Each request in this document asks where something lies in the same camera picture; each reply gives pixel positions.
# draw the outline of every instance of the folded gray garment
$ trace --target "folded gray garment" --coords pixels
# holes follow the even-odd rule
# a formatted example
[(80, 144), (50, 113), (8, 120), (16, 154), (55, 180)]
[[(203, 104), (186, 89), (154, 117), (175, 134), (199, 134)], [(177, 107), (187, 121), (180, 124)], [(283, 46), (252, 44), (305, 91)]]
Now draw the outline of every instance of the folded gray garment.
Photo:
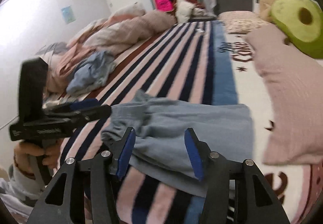
[(206, 142), (229, 160), (252, 158), (253, 123), (245, 105), (210, 106), (154, 98), (137, 91), (130, 103), (112, 106), (111, 122), (102, 141), (122, 138), (127, 127), (136, 130), (130, 165), (155, 179), (189, 194), (205, 197), (189, 160), (184, 132), (192, 127)]
[(53, 51), (53, 54), (65, 54), (69, 49), (67, 48), (67, 44), (65, 42), (56, 42), (53, 43), (46, 48), (41, 49), (39, 52), (36, 53), (36, 55), (43, 55), (48, 52)]
[(68, 77), (70, 83), (66, 92), (71, 95), (80, 95), (104, 86), (115, 67), (114, 57), (109, 52), (93, 53), (82, 60)]

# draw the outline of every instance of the bed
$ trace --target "bed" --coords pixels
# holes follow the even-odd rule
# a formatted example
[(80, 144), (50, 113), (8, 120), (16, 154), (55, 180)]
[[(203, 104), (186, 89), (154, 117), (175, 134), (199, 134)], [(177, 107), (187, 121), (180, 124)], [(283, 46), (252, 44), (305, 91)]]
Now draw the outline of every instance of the bed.
[[(80, 100), (97, 98), (100, 104), (115, 105), (131, 101), (135, 92), (142, 89), (153, 96), (191, 103), (245, 104), (254, 123), (252, 159), (272, 185), (291, 223), (301, 223), (310, 212), (323, 188), (322, 164), (262, 164), (263, 151), (274, 126), (273, 111), (264, 82), (253, 65), (253, 50), (242, 35), (226, 34), (221, 21), (178, 24), (125, 51), (116, 63), (107, 85)], [(102, 146), (100, 131), (108, 124), (109, 120), (88, 123), (65, 139), (60, 164), (69, 157), (92, 158)], [(126, 223), (142, 223), (133, 219), (133, 212), (140, 206), (136, 197), (143, 192), (144, 181), (152, 179), (131, 168), (125, 184), (118, 187), (117, 210)], [(146, 222), (167, 223), (176, 215), (177, 220), (187, 223), (185, 214), (192, 196), (160, 182), (154, 185), (155, 189), (149, 191), (152, 206), (146, 212)], [(184, 201), (186, 208), (179, 209), (183, 205), (178, 201)]]

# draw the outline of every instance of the brown star print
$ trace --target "brown star print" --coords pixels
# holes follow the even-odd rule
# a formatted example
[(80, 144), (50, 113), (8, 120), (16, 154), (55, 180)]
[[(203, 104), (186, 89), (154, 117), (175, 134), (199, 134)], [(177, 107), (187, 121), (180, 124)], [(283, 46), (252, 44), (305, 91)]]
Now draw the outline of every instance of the brown star print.
[(270, 120), (269, 120), (269, 122), (270, 122), (271, 127), (268, 127), (268, 128), (265, 127), (265, 129), (267, 129), (268, 131), (272, 131), (275, 128), (275, 123), (273, 121), (270, 121)]
[(244, 68), (244, 67), (238, 67), (237, 68), (237, 71), (239, 72), (246, 72), (248, 69), (247, 68)]

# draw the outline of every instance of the logo on device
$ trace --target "logo on device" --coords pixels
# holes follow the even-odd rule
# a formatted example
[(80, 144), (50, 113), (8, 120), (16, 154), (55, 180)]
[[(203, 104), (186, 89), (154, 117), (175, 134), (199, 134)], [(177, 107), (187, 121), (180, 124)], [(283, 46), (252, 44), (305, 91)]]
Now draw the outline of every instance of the logo on device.
[(61, 132), (62, 131), (59, 128), (37, 130), (37, 133), (39, 134), (53, 134), (53, 133), (61, 133)]

